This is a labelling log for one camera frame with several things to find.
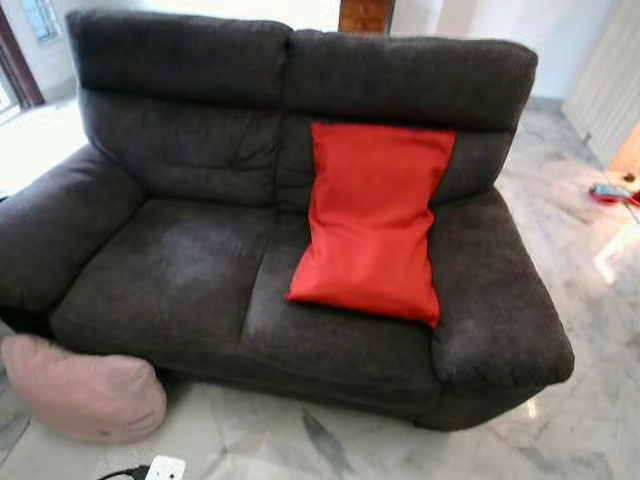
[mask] marble floor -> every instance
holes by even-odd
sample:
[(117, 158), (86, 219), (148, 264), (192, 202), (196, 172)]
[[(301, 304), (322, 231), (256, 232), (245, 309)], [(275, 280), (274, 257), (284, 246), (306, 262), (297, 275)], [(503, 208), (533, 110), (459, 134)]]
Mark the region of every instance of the marble floor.
[(24, 188), (86, 142), (75, 100), (0, 123), (0, 198)]
[(11, 453), (0, 479), (87, 480), (156, 453), (186, 459), (186, 478), (197, 480), (639, 479), (640, 242), (611, 257), (608, 283), (594, 258), (632, 217), (589, 199), (599, 181), (602, 167), (554, 105), (530, 104), (497, 185), (559, 310), (576, 368), (565, 384), (485, 425), (430, 432), (189, 384), (169, 389), (171, 413), (151, 438), (102, 447), (29, 421), (2, 377), (0, 459)]

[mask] dark gray sofa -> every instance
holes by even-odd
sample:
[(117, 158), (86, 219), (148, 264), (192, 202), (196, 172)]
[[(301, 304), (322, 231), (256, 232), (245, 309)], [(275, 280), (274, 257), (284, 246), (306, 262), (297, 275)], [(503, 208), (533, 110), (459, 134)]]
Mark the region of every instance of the dark gray sofa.
[[(441, 430), (569, 377), (493, 188), (533, 52), (152, 13), (68, 27), (90, 145), (0, 204), (0, 317), (16, 331)], [(431, 204), (435, 331), (283, 299), (309, 243), (316, 119), (458, 132)]]

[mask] red pillow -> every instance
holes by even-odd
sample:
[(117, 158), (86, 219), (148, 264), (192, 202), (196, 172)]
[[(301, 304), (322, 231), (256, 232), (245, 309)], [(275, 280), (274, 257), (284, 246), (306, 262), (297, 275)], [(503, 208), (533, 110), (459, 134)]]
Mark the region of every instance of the red pillow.
[(312, 125), (311, 245), (287, 300), (438, 323), (427, 209), (455, 134), (373, 125)]

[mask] doorway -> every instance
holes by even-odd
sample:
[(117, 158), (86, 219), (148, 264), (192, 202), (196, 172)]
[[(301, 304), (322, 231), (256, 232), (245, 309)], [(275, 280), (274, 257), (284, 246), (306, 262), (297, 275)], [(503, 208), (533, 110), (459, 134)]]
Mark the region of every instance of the doorway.
[(0, 67), (0, 122), (19, 111), (18, 97), (13, 91), (7, 75)]

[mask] power strip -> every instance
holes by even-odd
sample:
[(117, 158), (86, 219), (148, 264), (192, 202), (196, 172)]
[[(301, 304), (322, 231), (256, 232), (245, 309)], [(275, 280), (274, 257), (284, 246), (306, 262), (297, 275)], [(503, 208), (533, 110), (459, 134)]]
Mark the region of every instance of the power strip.
[(182, 480), (186, 466), (179, 458), (156, 455), (145, 480)]

